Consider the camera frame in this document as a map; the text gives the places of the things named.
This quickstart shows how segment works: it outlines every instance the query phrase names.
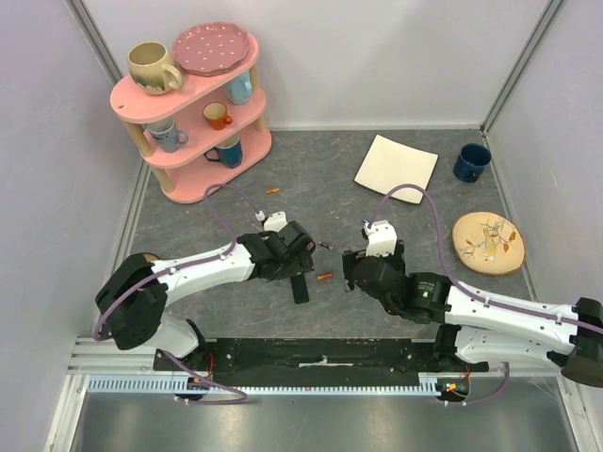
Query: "gray floor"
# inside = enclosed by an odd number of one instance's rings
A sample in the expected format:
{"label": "gray floor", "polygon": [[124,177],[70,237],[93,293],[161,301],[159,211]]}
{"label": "gray floor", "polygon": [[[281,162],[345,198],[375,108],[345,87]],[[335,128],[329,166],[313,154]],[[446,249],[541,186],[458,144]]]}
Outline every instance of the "gray floor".
{"label": "gray floor", "polygon": [[[334,246],[314,254],[317,272],[333,270],[335,277],[319,282],[308,275],[311,301],[296,306],[289,283],[251,281],[228,284],[176,303],[171,312],[197,322],[206,337],[430,337],[436,325],[421,327],[386,315],[381,304],[360,291],[344,292],[340,251],[364,248],[361,220],[370,216],[381,195],[353,182],[353,177],[375,137],[380,133],[408,146],[439,154],[428,190],[432,193],[448,237],[462,214],[487,210],[503,214],[492,171],[476,184],[458,181],[452,166],[460,148],[481,142],[476,130],[277,132],[269,155],[238,176],[233,185],[253,197],[266,212],[285,210],[317,241]],[[281,191],[267,195],[278,186]],[[238,234],[254,232],[253,211],[230,190],[211,197]],[[406,243],[408,271],[435,271],[439,265],[432,212],[420,205],[390,201],[383,209]],[[169,201],[152,177],[132,252],[151,251],[175,258],[213,250],[227,241],[203,203]],[[467,283],[500,294],[529,296],[521,272],[492,277],[466,268],[451,245],[447,259]]]}
{"label": "gray floor", "polygon": [[[534,383],[516,379],[505,395],[465,408],[404,396],[272,395],[187,407],[169,395],[92,394],[72,451],[577,451],[558,388]],[[499,381],[471,385],[483,396]]]}

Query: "navy blue cup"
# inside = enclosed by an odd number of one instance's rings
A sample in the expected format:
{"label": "navy blue cup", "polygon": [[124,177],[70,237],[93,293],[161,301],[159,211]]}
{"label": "navy blue cup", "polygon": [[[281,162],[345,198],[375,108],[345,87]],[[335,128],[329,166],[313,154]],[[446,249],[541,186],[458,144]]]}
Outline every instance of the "navy blue cup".
{"label": "navy blue cup", "polygon": [[454,175],[463,182],[475,182],[492,160],[490,151],[480,144],[465,144],[454,164]]}
{"label": "navy blue cup", "polygon": [[[217,157],[210,157],[208,154],[215,152]],[[225,167],[236,168],[243,161],[243,148],[238,134],[225,139],[218,146],[211,148],[204,153],[205,158],[210,162],[222,163]]]}

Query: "three-tiered shelf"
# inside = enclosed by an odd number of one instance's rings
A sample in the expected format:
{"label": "three-tiered shelf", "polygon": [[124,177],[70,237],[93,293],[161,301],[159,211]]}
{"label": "three-tiered shelf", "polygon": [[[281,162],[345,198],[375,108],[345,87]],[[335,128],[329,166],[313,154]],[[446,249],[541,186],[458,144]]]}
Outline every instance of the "three-tiered shelf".
{"label": "three-tiered shelf", "polygon": [[[111,107],[123,121],[140,155],[149,164],[165,195],[175,202],[197,202],[205,190],[226,183],[264,158],[272,137],[264,121],[266,94],[260,87],[255,62],[259,55],[257,40],[249,35],[250,49],[239,66],[229,73],[201,77],[183,73],[185,85],[167,94],[154,96],[140,89],[128,74],[111,92]],[[220,88],[225,83],[250,71],[253,95],[243,105],[232,104]],[[205,121],[204,107],[222,102],[233,123],[214,130]],[[174,117],[177,127],[188,134],[188,143],[175,153],[166,153],[144,132],[141,124]],[[236,168],[208,162],[203,154],[234,133],[240,133],[243,161]]]}

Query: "scalloped plate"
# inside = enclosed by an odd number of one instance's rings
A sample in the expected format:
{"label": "scalloped plate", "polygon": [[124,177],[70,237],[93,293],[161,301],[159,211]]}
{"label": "scalloped plate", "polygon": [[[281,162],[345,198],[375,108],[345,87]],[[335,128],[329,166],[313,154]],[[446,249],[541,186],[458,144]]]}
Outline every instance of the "scalloped plate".
{"label": "scalloped plate", "polygon": [[463,264],[486,275],[513,273],[526,258],[519,230],[492,212],[472,212],[457,219],[452,242]]}
{"label": "scalloped plate", "polygon": [[230,72],[243,61],[249,48],[247,32],[227,22],[192,26],[171,47],[175,60],[186,72],[202,77]]}

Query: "mug handle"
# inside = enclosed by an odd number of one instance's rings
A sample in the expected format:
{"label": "mug handle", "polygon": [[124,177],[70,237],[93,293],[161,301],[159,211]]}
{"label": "mug handle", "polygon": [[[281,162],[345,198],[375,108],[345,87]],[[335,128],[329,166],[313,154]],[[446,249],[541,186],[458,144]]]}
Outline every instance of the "mug handle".
{"label": "mug handle", "polygon": [[178,147],[188,143],[188,134],[186,132],[179,130],[176,132],[176,135],[178,136]]}
{"label": "mug handle", "polygon": [[185,84],[185,79],[182,77],[180,71],[174,68],[171,64],[164,64],[161,66],[164,73],[171,75],[172,80],[168,82],[168,86],[173,89],[179,89]]}
{"label": "mug handle", "polygon": [[218,153],[218,150],[216,148],[211,148],[209,151],[205,151],[204,152],[204,157],[207,159],[207,161],[209,161],[209,162],[221,162],[220,155],[218,155],[218,158],[212,158],[212,157],[208,156],[208,154],[211,153],[212,151],[216,151],[216,153]]}

